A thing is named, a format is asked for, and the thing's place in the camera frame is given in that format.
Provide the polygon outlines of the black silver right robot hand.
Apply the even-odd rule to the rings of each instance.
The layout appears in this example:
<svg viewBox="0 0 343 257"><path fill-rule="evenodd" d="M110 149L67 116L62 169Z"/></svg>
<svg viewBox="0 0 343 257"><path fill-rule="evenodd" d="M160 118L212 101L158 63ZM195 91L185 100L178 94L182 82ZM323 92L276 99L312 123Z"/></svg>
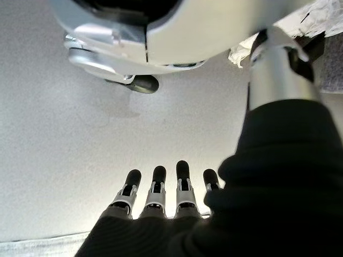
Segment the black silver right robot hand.
<svg viewBox="0 0 343 257"><path fill-rule="evenodd" d="M189 165L176 165L174 218L166 169L131 216L141 173L128 173L77 256L342 256L342 142L308 56L282 29L258 33L243 129L234 155L203 173L197 208Z"/></svg>

